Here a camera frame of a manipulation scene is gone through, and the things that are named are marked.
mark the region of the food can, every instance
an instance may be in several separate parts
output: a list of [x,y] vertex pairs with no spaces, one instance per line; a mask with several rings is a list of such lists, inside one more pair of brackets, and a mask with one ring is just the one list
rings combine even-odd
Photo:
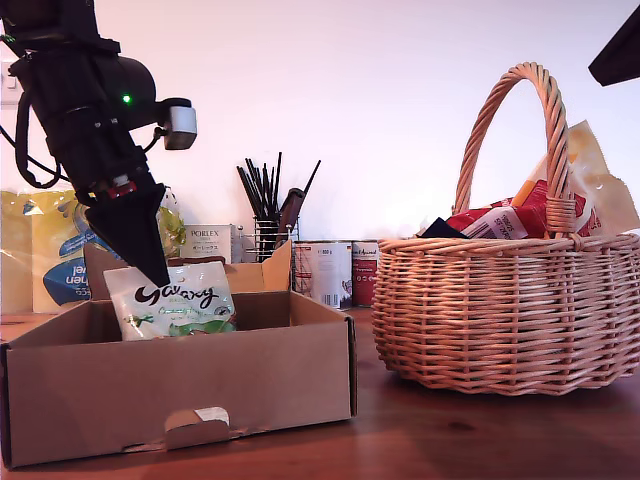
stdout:
[[353,242],[353,305],[370,307],[378,270],[378,242]]
[[330,307],[350,307],[351,248],[351,242],[296,242],[296,292]]

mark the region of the snack bag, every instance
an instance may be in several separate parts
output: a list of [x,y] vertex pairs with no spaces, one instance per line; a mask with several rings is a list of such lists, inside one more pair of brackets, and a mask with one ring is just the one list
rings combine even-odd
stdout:
[[[640,228],[629,189],[610,174],[586,121],[569,129],[568,154],[577,233],[583,237],[617,235]],[[513,199],[454,215],[447,223],[469,238],[546,238],[546,202],[543,158]]]
[[111,250],[89,228],[87,207],[78,203],[73,190],[19,198],[22,214],[31,222],[33,311],[60,312],[89,300],[82,247],[96,243]]
[[221,262],[169,267],[156,287],[137,268],[104,272],[123,340],[235,330],[235,308]]
[[171,187],[167,187],[164,192],[156,220],[165,258],[179,257],[180,247],[184,245],[187,231],[180,215],[178,201],[171,191]]

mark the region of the woven basket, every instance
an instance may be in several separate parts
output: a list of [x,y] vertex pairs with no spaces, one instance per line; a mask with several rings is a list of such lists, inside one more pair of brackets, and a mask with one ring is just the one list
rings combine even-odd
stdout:
[[491,91],[466,147],[453,211],[468,209],[482,140],[522,79],[544,108],[551,240],[380,242],[373,314],[380,358],[430,388],[562,395],[609,385],[638,366],[640,237],[573,233],[565,109],[542,66],[517,65]]

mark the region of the cable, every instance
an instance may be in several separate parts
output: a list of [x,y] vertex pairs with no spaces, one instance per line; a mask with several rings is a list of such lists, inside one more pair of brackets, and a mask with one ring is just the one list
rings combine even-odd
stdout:
[[29,109],[31,108],[31,93],[26,91],[20,97],[18,102],[18,115],[16,118],[16,166],[22,178],[24,178],[29,185],[35,188],[47,189],[53,187],[58,180],[62,177],[62,165],[56,160],[56,171],[53,173],[53,178],[47,183],[40,183],[36,180],[33,173],[29,171]]
[[[11,145],[13,148],[16,148],[16,142],[13,141],[13,138],[11,138],[11,136],[7,133],[7,131],[2,127],[2,125],[0,125],[0,134],[2,134],[2,136],[5,138],[5,140],[7,140],[7,142],[9,142],[9,145]],[[42,170],[44,170],[45,172],[51,174],[51,175],[55,175],[56,172],[54,170],[51,170],[49,167],[47,167],[46,165],[43,165],[42,163],[40,163],[39,161],[37,161],[36,159],[32,158],[31,156],[29,156],[29,161],[31,163],[33,163],[36,167],[41,168]],[[69,178],[64,176],[64,175],[60,175],[60,179],[64,180],[66,182],[69,182]]]
[[144,153],[147,153],[149,150],[151,150],[155,146],[155,144],[158,143],[158,140],[160,140],[162,137],[166,137],[168,134],[169,132],[164,128],[156,127],[153,131],[153,140],[151,140],[151,143],[149,145],[144,147]]

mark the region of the table surface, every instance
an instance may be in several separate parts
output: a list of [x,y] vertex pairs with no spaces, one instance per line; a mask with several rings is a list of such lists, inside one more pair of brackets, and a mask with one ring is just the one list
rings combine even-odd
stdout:
[[[563,397],[464,395],[401,380],[356,318],[358,416],[172,452],[109,455],[2,479],[640,478],[640,375]],[[46,316],[5,316],[11,339]]]

